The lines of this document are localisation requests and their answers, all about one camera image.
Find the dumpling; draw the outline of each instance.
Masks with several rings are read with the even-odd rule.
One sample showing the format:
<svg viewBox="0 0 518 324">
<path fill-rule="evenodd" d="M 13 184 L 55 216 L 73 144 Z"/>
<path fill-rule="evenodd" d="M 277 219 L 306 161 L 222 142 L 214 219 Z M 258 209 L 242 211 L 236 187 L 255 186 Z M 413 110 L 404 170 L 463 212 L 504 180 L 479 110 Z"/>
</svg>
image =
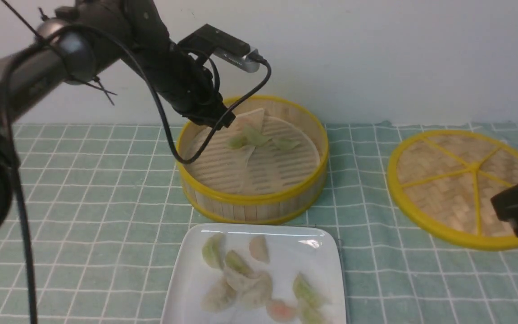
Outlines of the dumpling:
<svg viewBox="0 0 518 324">
<path fill-rule="evenodd" d="M 299 319 L 302 324 L 327 324 L 325 317 L 306 301 L 299 301 Z"/>
<path fill-rule="evenodd" d="M 327 303 L 325 297 L 321 296 L 303 277 L 302 274 L 297 274 L 293 281 L 293 293 L 298 300 L 306 301 L 311 307 L 319 308 Z"/>
<path fill-rule="evenodd" d="M 237 271 L 241 275 L 246 275 L 247 277 L 253 273 L 251 268 L 245 263 L 243 258 L 237 254 L 237 252 L 230 250 L 225 255 L 225 264 L 231 269 Z"/>
<path fill-rule="evenodd" d="M 273 144 L 275 144 L 276 148 L 280 150 L 292 150 L 296 148 L 300 142 L 294 139 L 287 138 L 273 138 Z"/>
<path fill-rule="evenodd" d="M 243 126 L 243 135 L 250 144 L 255 146 L 263 146 L 271 139 L 271 137 L 261 134 L 260 131 L 249 125 Z"/>
<path fill-rule="evenodd" d="M 271 300 L 273 293 L 273 281 L 269 273 L 260 271 L 256 274 L 257 281 L 241 295 L 240 302 L 248 310 L 264 306 Z"/>
<path fill-rule="evenodd" d="M 255 260 L 269 263 L 269 250 L 267 249 L 265 235 L 257 235 L 251 238 L 249 242 L 249 252 Z"/>
<path fill-rule="evenodd" d="M 224 238 L 223 233 L 217 233 L 207 239 L 203 245 L 203 260 L 214 269 L 222 269 L 223 264 L 221 262 L 221 242 Z"/>
<path fill-rule="evenodd" d="M 297 313 L 297 310 L 288 306 L 285 301 L 273 299 L 267 302 L 267 314 L 272 320 L 278 323 L 291 322 Z"/>
<path fill-rule="evenodd" d="M 231 286 L 231 288 L 240 293 L 247 291 L 251 287 L 253 287 L 253 285 L 255 285 L 258 279 L 249 278 L 246 275 L 243 275 L 242 273 L 233 270 L 229 266 L 224 267 L 223 275 L 227 283 Z"/>
<path fill-rule="evenodd" d="M 229 308 L 237 296 L 224 277 L 214 283 L 201 300 L 201 308 L 207 312 L 221 312 Z"/>
<path fill-rule="evenodd" d="M 241 134 L 233 135 L 227 142 L 227 147 L 232 150 L 240 149 L 245 145 L 247 145 L 247 138 Z"/>
</svg>

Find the bamboo steamer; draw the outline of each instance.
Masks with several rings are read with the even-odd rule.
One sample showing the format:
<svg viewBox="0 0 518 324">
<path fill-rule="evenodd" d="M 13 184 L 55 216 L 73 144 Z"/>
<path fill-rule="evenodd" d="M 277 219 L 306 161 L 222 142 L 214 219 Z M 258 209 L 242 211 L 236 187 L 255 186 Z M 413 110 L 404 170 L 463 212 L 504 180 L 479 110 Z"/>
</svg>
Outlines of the bamboo steamer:
<svg viewBox="0 0 518 324">
<path fill-rule="evenodd" d="M 237 98 L 226 100 L 225 104 Z M 300 145 L 288 152 L 271 142 L 252 152 L 226 148 L 235 127 L 215 133 L 193 164 L 179 164 L 183 192 L 191 205 L 222 223 L 281 224 L 308 209 L 325 185 L 329 142 L 319 120 L 307 109 L 280 98 L 253 96 L 235 110 L 237 116 L 264 111 L 263 134 L 292 138 Z M 192 156 L 208 127 L 187 123 L 178 151 Z"/>
</svg>

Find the wire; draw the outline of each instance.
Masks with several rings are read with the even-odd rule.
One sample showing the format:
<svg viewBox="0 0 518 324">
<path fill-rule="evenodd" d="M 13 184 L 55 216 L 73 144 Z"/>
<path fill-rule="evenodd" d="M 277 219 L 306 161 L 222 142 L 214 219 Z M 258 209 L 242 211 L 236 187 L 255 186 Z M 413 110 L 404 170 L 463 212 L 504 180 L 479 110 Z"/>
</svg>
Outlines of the wire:
<svg viewBox="0 0 518 324">
<path fill-rule="evenodd" d="M 173 154 L 173 157 L 175 157 L 175 160 L 177 160 L 177 162 L 180 162 L 181 164 L 191 164 L 191 163 L 195 162 L 195 160 L 197 160 L 197 158 L 199 158 L 199 156 L 201 156 L 201 154 L 203 153 L 203 150 L 207 147 L 207 145 L 209 144 L 211 138 L 216 133 L 216 131 L 218 131 L 220 129 L 220 127 L 222 127 L 221 125 L 222 125 L 223 119 L 229 113 L 231 113 L 233 111 L 233 109 L 237 108 L 238 105 L 240 105 L 243 101 L 247 100 L 248 98 L 250 98 L 251 96 L 256 94 L 263 86 L 265 86 L 265 84 L 269 81 L 269 78 L 271 78 L 271 72 L 272 72 L 271 65 L 265 59 L 263 59 L 259 55 L 256 55 L 255 59 L 267 68 L 267 74 L 265 75 L 265 78 L 257 86 L 255 86 L 255 88 L 253 88 L 251 91 L 247 92 L 247 94 L 242 96 L 239 100 L 234 102 L 223 113 L 223 115 L 215 123 L 214 127 L 212 127 L 211 131 L 209 132 L 209 135 L 207 135 L 207 138 L 205 138 L 205 141 L 203 142 L 203 144 L 201 144 L 201 146 L 199 147 L 199 150 L 197 150 L 197 152 L 195 154 L 193 154 L 193 156 L 191 156 L 190 158 L 182 158 L 179 155 L 179 153 L 177 152 L 177 147 L 175 146 L 175 142 L 173 140 L 173 135 L 171 134 L 171 127 L 167 120 L 167 115 L 165 114 L 163 104 L 161 103 L 159 95 L 157 94 L 156 90 L 154 89 L 153 84 L 150 82 L 149 78 L 147 77 L 144 69 L 141 67 L 141 64 L 138 63 L 138 61 L 135 57 L 135 54 L 133 54 L 131 49 L 129 49 L 129 47 L 127 47 L 127 45 L 125 45 L 124 43 L 119 41 L 119 39 L 117 39 L 113 35 L 106 33 L 104 31 L 101 31 L 100 29 L 97 29 L 95 27 L 88 26 L 88 25 L 82 25 L 82 24 L 66 25 L 66 26 L 62 27 L 61 29 L 55 31 L 51 35 L 49 35 L 45 40 L 49 41 L 68 31 L 73 31 L 73 30 L 74 31 L 77 31 L 77 30 L 78 31 L 87 31 L 87 32 L 94 33 L 95 35 L 104 37 L 107 40 L 109 40 L 111 43 L 113 43 L 114 45 L 119 47 L 125 53 L 125 55 L 127 55 L 127 57 L 129 57 L 129 59 L 136 66 L 138 74 L 142 77 L 143 80 L 145 80 L 145 82 L 149 88 L 150 94 L 153 97 L 155 105 L 157 106 L 157 111 L 159 112 L 159 116 L 161 117 L 161 121 L 163 123 L 164 131 L 165 131 L 165 136 L 167 138 L 167 143 L 169 144 L 169 148 L 171 149 L 171 153 Z"/>
<path fill-rule="evenodd" d="M 6 137 L 9 141 L 10 151 L 10 180 L 11 187 L 15 192 L 18 207 L 18 219 L 21 225 L 21 235 L 23 237 L 23 250 L 25 254 L 25 268 L 27 273 L 27 293 L 28 293 L 28 305 L 29 314 L 31 318 L 31 324 L 37 324 L 37 296 L 36 296 L 36 284 L 35 284 L 35 265 L 33 261 L 33 250 L 31 246 L 31 231 L 29 229 L 29 221 L 27 216 L 27 207 L 25 204 L 25 194 L 21 185 L 21 175 L 19 173 L 20 163 L 18 161 L 18 155 L 14 146 L 13 129 L 12 129 L 12 117 L 10 113 L 9 105 L 9 85 L 10 76 L 21 64 L 23 64 L 29 57 L 38 53 L 44 45 L 35 45 L 20 52 L 5 68 L 2 82 L 0 85 L 0 98 L 2 103 L 1 109 L 1 121 L 3 129 L 6 132 Z"/>
<path fill-rule="evenodd" d="M 28 27 L 30 25 L 27 23 L 26 20 L 20 16 L 8 2 L 5 0 L 2 0 L 2 2 L 10 8 L 10 10 L 13 11 L 13 13 L 18 16 L 21 21 L 26 24 Z M 265 84 L 269 81 L 269 78 L 271 78 L 271 65 L 262 57 L 256 56 L 255 59 L 257 62 L 263 64 L 267 68 L 267 75 L 265 78 L 250 92 L 242 96 L 239 100 L 234 102 L 226 111 L 223 113 L 223 115 L 218 119 L 217 123 L 212 127 L 211 131 L 209 132 L 209 135 L 207 135 L 207 138 L 197 150 L 197 152 L 189 159 L 183 159 L 181 156 L 179 156 L 179 153 L 177 152 L 177 148 L 175 147 L 175 143 L 173 141 L 173 135 L 171 134 L 171 129 L 169 126 L 169 123 L 167 121 L 166 114 L 163 109 L 163 105 L 161 103 L 161 100 L 157 94 L 157 92 L 154 90 L 154 87 L 150 80 L 147 78 L 145 71 L 141 67 L 141 65 L 138 63 L 137 59 L 135 58 L 132 51 L 121 41 L 113 37 L 112 35 L 101 31 L 100 29 L 96 29 L 91 26 L 87 25 L 80 25 L 80 24 L 73 24 L 68 25 L 65 27 L 62 27 L 60 30 L 55 31 L 49 37 L 43 39 L 41 37 L 37 38 L 37 43 L 34 45 L 31 45 L 27 49 L 24 49 L 20 53 L 14 56 L 12 61 L 6 66 L 4 73 L 2 74 L 2 80 L 0 84 L 0 99 L 1 99 L 1 122 L 3 126 L 4 133 L 8 139 L 9 142 L 9 148 L 10 151 L 13 152 L 10 156 L 10 180 L 12 189 L 16 195 L 17 199 L 17 206 L 18 206 L 18 217 L 20 220 L 20 226 L 21 226 L 21 234 L 23 238 L 23 250 L 25 255 L 25 265 L 26 265 L 26 274 L 27 274 L 27 293 L 28 293 L 28 307 L 29 307 L 29 314 L 30 314 L 30 322 L 31 324 L 37 324 L 38 318 L 37 318 L 37 301 L 36 301 L 36 283 L 35 283 L 35 266 L 34 266 L 34 260 L 33 260 L 33 252 L 32 252 L 32 244 L 31 244 L 31 231 L 29 228 L 28 223 L 28 214 L 27 214 L 27 207 L 26 207 L 26 201 L 25 201 L 25 195 L 22 188 L 22 181 L 21 176 L 19 172 L 20 168 L 20 161 L 18 160 L 18 154 L 16 151 L 16 147 L 14 145 L 14 135 L 12 130 L 12 105 L 10 104 L 10 78 L 13 74 L 13 72 L 19 68 L 24 62 L 26 62 L 30 57 L 37 54 L 41 50 L 43 50 L 45 47 L 49 46 L 49 41 L 54 39 L 55 37 L 58 37 L 68 31 L 71 30 L 80 30 L 80 31 L 88 31 L 95 33 L 101 37 L 105 37 L 106 39 L 109 39 L 111 43 L 115 44 L 117 47 L 119 47 L 127 56 L 131 59 L 133 64 L 135 64 L 137 70 L 140 72 L 140 75 L 145 80 L 151 95 L 155 101 L 155 104 L 157 106 L 158 112 L 160 114 L 165 134 L 167 137 L 167 142 L 170 146 L 171 152 L 175 159 L 183 164 L 190 164 L 193 163 L 199 156 L 203 153 L 203 150 L 207 145 L 209 144 L 209 141 L 211 140 L 212 136 L 218 129 L 221 127 L 221 121 L 229 114 L 231 113 L 235 108 L 238 107 L 243 101 L 250 98 L 253 94 L 257 93 Z M 38 35 L 38 33 L 33 29 L 32 30 L 35 35 Z M 218 72 L 216 70 L 216 66 L 214 63 L 212 63 L 212 67 L 214 68 L 214 74 L 218 76 Z M 218 91 L 218 78 L 216 78 L 216 84 L 214 87 Z"/>
</svg>

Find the white wall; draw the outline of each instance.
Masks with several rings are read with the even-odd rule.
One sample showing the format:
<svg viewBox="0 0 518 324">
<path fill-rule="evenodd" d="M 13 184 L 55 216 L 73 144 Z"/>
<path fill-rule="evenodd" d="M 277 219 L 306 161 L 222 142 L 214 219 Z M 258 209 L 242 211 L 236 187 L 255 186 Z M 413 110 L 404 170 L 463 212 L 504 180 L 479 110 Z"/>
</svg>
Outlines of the white wall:
<svg viewBox="0 0 518 324">
<path fill-rule="evenodd" d="M 37 24 L 73 0 L 13 0 Z M 205 23 L 259 48 L 274 69 L 263 94 L 326 122 L 518 121 L 517 0 L 156 0 L 172 38 Z M 32 36 L 0 4 L 0 57 Z M 225 97 L 263 77 L 218 62 Z M 146 87 L 124 64 L 102 74 L 119 93 L 64 85 L 28 122 L 156 123 Z M 167 109 L 173 122 L 182 120 Z"/>
</svg>

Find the dumpling wrapper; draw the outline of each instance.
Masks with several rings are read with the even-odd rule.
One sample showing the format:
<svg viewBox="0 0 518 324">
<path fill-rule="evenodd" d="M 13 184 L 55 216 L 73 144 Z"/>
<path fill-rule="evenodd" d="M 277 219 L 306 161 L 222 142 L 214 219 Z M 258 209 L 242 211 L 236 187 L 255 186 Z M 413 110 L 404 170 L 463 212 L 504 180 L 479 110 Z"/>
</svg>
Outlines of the dumpling wrapper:
<svg viewBox="0 0 518 324">
<path fill-rule="evenodd" d="M 240 113 L 235 117 L 232 126 L 229 129 L 234 131 L 243 131 L 244 125 L 249 125 L 261 131 L 263 129 L 263 119 L 265 118 L 265 109 L 259 108 L 249 112 Z"/>
<path fill-rule="evenodd" d="M 233 270 L 227 265 L 223 269 L 223 275 L 231 288 L 239 293 L 243 293 L 251 289 L 251 287 L 253 287 L 253 285 L 255 285 L 258 280 L 258 278 L 255 277 L 247 277 L 246 275 Z"/>
<path fill-rule="evenodd" d="M 327 304 L 327 299 L 319 294 L 299 273 L 293 281 L 293 293 L 298 300 L 306 301 L 312 308 Z"/>
<path fill-rule="evenodd" d="M 271 137 L 261 134 L 255 127 L 249 125 L 243 126 L 243 135 L 245 135 L 249 144 L 255 146 L 263 146 L 271 139 Z"/>
<path fill-rule="evenodd" d="M 291 322 L 297 314 L 296 308 L 287 305 L 285 301 L 280 299 L 269 300 L 266 309 L 269 317 L 278 323 Z"/>
<path fill-rule="evenodd" d="M 305 300 L 300 299 L 298 307 L 299 319 L 302 324 L 327 324 L 325 317 Z"/>
<path fill-rule="evenodd" d="M 242 293 L 239 301 L 248 310 L 264 306 L 271 300 L 273 293 L 273 281 L 269 273 L 260 271 L 256 274 L 257 281 L 253 287 Z"/>
<path fill-rule="evenodd" d="M 265 235 L 257 235 L 251 238 L 249 242 L 249 252 L 251 253 L 251 257 L 255 260 L 267 264 L 269 263 L 269 250 L 267 249 Z"/>
<path fill-rule="evenodd" d="M 272 138 L 272 141 L 279 150 L 292 150 L 300 144 L 299 141 L 287 138 Z"/>
<path fill-rule="evenodd" d="M 222 312 L 228 309 L 237 297 L 224 277 L 214 283 L 201 300 L 201 308 L 207 312 Z"/>
<path fill-rule="evenodd" d="M 217 233 L 207 239 L 203 245 L 203 260 L 214 269 L 222 269 L 223 263 L 221 261 L 221 242 L 225 234 Z"/>
<path fill-rule="evenodd" d="M 243 258 L 241 258 L 241 256 L 239 256 L 239 254 L 233 250 L 230 250 L 225 255 L 225 264 L 241 275 L 245 275 L 247 277 L 253 273 L 253 270 L 251 270 Z"/>
</svg>

